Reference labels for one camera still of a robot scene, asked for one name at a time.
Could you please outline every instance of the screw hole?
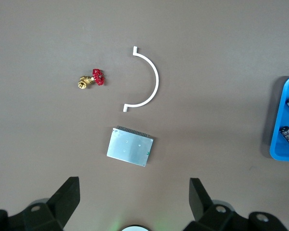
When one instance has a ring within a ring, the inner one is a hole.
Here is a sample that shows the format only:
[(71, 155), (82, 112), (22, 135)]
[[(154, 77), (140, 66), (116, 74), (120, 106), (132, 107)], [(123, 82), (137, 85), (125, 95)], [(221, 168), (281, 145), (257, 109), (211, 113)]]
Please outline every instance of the screw hole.
[(31, 212), (35, 212), (35, 211), (38, 211), (40, 209), (40, 206), (34, 206), (31, 208)]
[(256, 217), (257, 217), (258, 220), (263, 221), (263, 222), (268, 222), (269, 221), (269, 218), (266, 215), (261, 214), (261, 213), (257, 214)]
[(219, 213), (225, 213), (225, 212), (227, 212), (227, 210), (223, 207), (223, 206), (217, 206), (216, 207), (216, 210), (217, 210), (217, 212), (219, 212)]

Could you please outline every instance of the blue tray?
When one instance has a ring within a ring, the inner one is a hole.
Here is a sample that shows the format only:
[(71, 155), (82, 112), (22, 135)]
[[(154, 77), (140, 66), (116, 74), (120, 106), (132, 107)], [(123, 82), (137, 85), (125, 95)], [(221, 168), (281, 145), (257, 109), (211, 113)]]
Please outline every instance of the blue tray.
[(287, 99), (289, 99), (289, 79), (286, 81), (281, 95), (270, 147), (270, 154), (275, 160), (289, 161), (289, 144), (279, 133), (281, 127), (289, 127), (289, 106), (286, 103)]

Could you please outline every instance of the brown surface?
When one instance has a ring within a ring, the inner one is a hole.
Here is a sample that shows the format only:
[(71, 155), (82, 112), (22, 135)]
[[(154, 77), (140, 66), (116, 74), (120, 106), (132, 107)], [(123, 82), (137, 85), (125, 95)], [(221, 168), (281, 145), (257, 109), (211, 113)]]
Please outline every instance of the brown surface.
[[(160, 88), (145, 100), (156, 65)], [(106, 85), (80, 90), (93, 68)], [(269, 156), (289, 76), (289, 1), (0, 0), (0, 208), (15, 214), (79, 176), (66, 231), (192, 220), (190, 177), (247, 217), (289, 228), (289, 163)], [(106, 156), (117, 125), (155, 137), (148, 164)]]

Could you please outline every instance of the semicircular white tube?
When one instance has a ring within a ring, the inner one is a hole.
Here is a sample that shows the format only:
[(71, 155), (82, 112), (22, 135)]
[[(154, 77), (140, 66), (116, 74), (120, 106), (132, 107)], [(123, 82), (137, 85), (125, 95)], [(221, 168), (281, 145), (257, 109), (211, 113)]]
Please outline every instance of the semicircular white tube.
[(151, 65), (151, 67), (154, 70), (155, 77), (156, 77), (155, 88), (154, 88), (152, 95), (146, 101), (139, 103), (139, 104), (127, 104), (127, 103), (124, 104), (124, 108), (123, 108), (124, 112), (127, 112), (127, 109), (129, 107), (141, 107), (141, 106), (146, 105), (148, 102), (150, 102), (154, 98), (154, 96), (156, 95), (156, 92), (158, 91), (158, 84), (159, 84), (158, 71), (157, 71), (156, 67), (154, 66), (154, 64), (151, 62), (151, 60), (149, 60), (144, 55), (137, 53), (137, 47), (136, 46), (134, 46), (134, 48), (133, 48), (133, 55), (138, 56), (138, 57), (146, 60)]

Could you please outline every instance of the brass fitting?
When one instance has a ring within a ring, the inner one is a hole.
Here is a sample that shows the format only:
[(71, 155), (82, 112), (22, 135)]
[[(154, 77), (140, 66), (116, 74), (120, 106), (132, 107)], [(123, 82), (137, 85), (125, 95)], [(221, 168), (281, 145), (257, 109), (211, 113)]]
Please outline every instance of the brass fitting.
[(78, 82), (80, 89), (85, 89), (87, 85), (94, 84), (94, 78), (92, 76), (82, 76)]

